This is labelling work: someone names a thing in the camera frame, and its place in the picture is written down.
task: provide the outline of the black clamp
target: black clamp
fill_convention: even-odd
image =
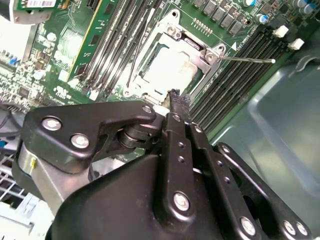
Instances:
[[[230,146],[210,145],[191,123],[186,96],[172,91],[165,102],[171,109],[165,117],[140,101],[27,114],[21,149],[64,177],[81,175],[93,161],[146,149],[63,199],[48,239],[312,239]],[[48,119],[53,122],[45,125]],[[14,175],[23,186],[26,168],[19,169]]]

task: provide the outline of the white label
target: white label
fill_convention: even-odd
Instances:
[[[27,8],[53,8],[57,0],[29,0]]]

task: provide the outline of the capacitor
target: capacitor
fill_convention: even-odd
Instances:
[[[46,77],[46,71],[45,70],[36,70],[36,71],[34,71],[32,76],[35,80],[44,79]]]
[[[266,24],[268,22],[268,16],[264,14],[258,14],[255,16],[256,22],[259,24]]]
[[[307,5],[307,0],[293,0],[292,6],[295,8],[304,8]]]
[[[48,39],[50,42],[55,42],[57,40],[57,36],[53,32],[49,32],[46,36],[46,39]]]
[[[253,6],[255,5],[255,3],[256,3],[256,0],[243,0],[243,5],[245,7]]]
[[[310,15],[314,12],[315,9],[316,9],[316,5],[314,3],[309,3],[304,7],[300,8],[299,12],[304,15]]]

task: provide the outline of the motherboard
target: motherboard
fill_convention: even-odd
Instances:
[[[209,139],[320,25],[306,0],[14,2],[16,17],[0,18],[2,102],[161,105],[180,89]]]

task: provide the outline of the silver bolt head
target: silver bolt head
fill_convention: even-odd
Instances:
[[[230,153],[230,149],[229,149],[227,146],[223,145],[223,146],[222,146],[222,149],[223,149],[226,153]]]
[[[57,131],[62,127],[61,122],[52,117],[44,119],[42,121],[42,126],[49,131]]]
[[[290,222],[283,221],[283,225],[285,229],[288,231],[288,233],[290,233],[291,235],[296,235],[296,230],[294,229],[294,227],[291,225]]]
[[[78,149],[85,149],[89,146],[89,139],[81,134],[76,134],[71,137],[71,143]]]
[[[150,114],[152,113],[152,110],[149,106],[145,105],[142,107],[143,111],[145,111],[146,113]]]
[[[194,129],[198,132],[198,133],[202,133],[202,129],[199,126],[194,126]]]
[[[181,211],[187,211],[190,208],[188,198],[182,193],[176,192],[173,196],[173,201],[176,207]]]
[[[300,222],[297,222],[297,223],[296,223],[296,227],[298,228],[298,230],[300,231],[300,233],[302,233],[302,234],[305,235],[305,236],[308,235],[308,231],[306,230],[306,228],[305,228]]]
[[[246,231],[247,234],[251,236],[254,236],[256,234],[255,226],[252,224],[252,222],[248,218],[243,216],[241,217],[240,221],[243,229]]]
[[[181,119],[180,119],[180,117],[178,115],[173,115],[172,117],[174,118],[174,120],[176,120],[178,122],[181,121]]]

